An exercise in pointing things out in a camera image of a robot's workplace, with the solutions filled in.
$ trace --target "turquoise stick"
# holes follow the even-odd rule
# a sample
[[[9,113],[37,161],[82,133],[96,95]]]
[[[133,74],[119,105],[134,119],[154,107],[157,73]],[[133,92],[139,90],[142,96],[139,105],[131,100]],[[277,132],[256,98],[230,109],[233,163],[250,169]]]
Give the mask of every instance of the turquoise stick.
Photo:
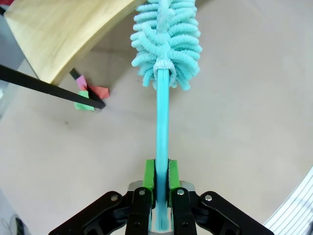
[[[169,70],[158,69],[156,80],[156,230],[169,229],[166,200],[168,168]]]

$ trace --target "pink paper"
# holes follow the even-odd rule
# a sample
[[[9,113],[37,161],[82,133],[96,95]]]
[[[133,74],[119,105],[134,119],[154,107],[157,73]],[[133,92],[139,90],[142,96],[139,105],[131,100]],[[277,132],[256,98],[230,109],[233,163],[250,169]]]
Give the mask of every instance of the pink paper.
[[[97,87],[97,86],[89,86],[90,89],[92,89],[93,92],[95,92],[100,99],[106,99],[109,98],[109,89],[105,87]]]
[[[81,75],[79,78],[77,78],[76,82],[77,82],[79,89],[81,89],[82,91],[87,90],[87,82],[86,82],[85,77],[83,75]]]

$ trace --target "beige floor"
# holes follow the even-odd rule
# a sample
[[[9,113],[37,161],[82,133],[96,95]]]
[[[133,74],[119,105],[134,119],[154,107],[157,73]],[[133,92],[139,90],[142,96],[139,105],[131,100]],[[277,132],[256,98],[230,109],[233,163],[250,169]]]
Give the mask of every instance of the beige floor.
[[[293,2],[198,1],[201,72],[190,91],[171,90],[181,179],[261,223],[313,164],[313,5]],[[156,92],[131,67],[132,17],[77,65],[110,87],[103,111],[20,88],[0,122],[0,187],[33,235],[109,190],[125,192],[155,155]],[[61,87],[78,91],[70,76]]]

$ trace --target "screw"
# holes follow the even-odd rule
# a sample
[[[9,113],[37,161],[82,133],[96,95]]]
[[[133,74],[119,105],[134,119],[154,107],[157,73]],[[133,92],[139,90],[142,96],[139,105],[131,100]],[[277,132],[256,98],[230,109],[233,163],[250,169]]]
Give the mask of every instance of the screw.
[[[116,195],[111,197],[111,201],[115,202],[118,199],[118,197]]]
[[[178,194],[178,195],[184,195],[184,194],[185,194],[185,192],[184,192],[184,190],[179,189],[179,190],[177,190],[177,194]]]
[[[211,195],[206,195],[206,196],[205,196],[205,200],[208,201],[208,202],[212,201],[212,199],[213,199],[213,198],[212,198]]]

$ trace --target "bolt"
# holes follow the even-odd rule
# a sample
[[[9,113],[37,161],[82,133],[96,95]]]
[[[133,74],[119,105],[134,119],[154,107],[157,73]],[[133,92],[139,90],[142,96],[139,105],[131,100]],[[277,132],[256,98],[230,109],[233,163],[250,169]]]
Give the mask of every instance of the bolt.
[[[115,202],[118,199],[118,197],[116,195],[111,197],[111,201]]]
[[[206,195],[205,196],[205,200],[208,201],[208,202],[212,201],[212,196],[211,195]]]
[[[177,190],[177,194],[178,194],[178,195],[184,195],[184,194],[185,194],[185,192],[184,192],[184,190],[179,189],[179,190]]]

